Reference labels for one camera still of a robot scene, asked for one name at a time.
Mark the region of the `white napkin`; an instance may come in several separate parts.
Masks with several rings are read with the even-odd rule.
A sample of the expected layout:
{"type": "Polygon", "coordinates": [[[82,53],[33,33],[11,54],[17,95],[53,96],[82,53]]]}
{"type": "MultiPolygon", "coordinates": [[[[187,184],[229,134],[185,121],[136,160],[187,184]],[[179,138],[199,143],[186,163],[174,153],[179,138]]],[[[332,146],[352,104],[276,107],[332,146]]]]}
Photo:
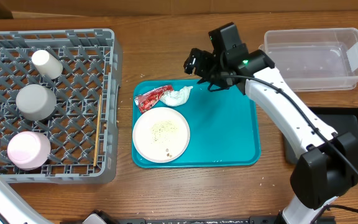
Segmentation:
{"type": "Polygon", "coordinates": [[[178,91],[167,90],[161,96],[160,101],[167,106],[183,105],[188,101],[192,88],[192,86],[184,86],[178,91]]]}

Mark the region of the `red snack wrapper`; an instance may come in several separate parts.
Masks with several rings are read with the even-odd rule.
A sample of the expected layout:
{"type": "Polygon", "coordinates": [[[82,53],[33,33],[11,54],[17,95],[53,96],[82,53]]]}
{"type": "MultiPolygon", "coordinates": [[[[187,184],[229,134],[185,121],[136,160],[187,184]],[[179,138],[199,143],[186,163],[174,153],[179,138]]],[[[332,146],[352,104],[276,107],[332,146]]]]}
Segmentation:
{"type": "Polygon", "coordinates": [[[141,113],[152,109],[161,99],[166,91],[173,91],[171,85],[164,85],[156,89],[150,90],[143,95],[138,95],[134,98],[134,102],[141,113]]]}

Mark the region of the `large white plate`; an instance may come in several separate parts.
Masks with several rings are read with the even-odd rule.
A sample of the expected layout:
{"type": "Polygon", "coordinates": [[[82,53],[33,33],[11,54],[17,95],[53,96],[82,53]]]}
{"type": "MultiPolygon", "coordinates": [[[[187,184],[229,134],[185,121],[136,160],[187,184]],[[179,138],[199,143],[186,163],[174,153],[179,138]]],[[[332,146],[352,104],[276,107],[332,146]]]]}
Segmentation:
{"type": "Polygon", "coordinates": [[[178,159],[190,143],[190,127],[178,111],[152,108],[142,114],[132,130],[136,151],[146,160],[167,163],[178,159]]]}

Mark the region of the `white cup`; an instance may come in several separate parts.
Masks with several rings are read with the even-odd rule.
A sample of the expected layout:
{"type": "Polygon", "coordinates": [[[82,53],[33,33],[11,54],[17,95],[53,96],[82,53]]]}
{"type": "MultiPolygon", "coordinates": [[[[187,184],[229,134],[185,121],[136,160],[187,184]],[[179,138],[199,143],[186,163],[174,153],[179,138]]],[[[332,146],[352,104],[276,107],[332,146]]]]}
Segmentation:
{"type": "Polygon", "coordinates": [[[32,63],[43,76],[51,80],[58,78],[63,71],[63,65],[46,50],[37,50],[31,57],[32,63]]]}

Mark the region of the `grey white bowl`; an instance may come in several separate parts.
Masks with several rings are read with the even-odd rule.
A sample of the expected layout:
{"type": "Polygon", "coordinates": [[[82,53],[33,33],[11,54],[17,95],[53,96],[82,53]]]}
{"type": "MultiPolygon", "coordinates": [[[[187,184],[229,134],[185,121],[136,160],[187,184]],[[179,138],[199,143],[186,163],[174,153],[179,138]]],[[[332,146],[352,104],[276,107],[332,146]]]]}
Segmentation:
{"type": "Polygon", "coordinates": [[[31,121],[41,121],[55,111],[57,97],[52,90],[38,84],[20,89],[16,96],[16,106],[21,115],[31,121]]]}

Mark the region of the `pink shallow bowl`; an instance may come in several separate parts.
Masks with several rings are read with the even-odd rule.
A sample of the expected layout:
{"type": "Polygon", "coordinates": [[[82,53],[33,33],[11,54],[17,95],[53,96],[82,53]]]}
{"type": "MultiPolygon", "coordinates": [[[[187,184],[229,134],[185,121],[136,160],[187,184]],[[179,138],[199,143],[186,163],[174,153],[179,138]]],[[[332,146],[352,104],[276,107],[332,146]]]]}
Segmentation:
{"type": "Polygon", "coordinates": [[[51,143],[46,135],[32,131],[16,134],[7,146],[9,160],[24,170],[33,170],[42,166],[50,152],[51,143]]]}

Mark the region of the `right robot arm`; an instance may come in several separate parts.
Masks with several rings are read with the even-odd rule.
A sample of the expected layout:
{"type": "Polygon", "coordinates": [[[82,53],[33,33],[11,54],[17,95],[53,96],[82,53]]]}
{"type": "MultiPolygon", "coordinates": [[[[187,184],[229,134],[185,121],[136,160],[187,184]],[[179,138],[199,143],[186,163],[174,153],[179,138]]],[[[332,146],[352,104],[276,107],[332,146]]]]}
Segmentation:
{"type": "Polygon", "coordinates": [[[290,177],[291,202],[270,223],[333,223],[323,213],[358,184],[358,143],[319,119],[285,83],[263,51],[250,52],[235,24],[209,32],[213,51],[193,48],[183,68],[208,83],[209,91],[236,86],[257,103],[290,143],[297,163],[290,177]]]}

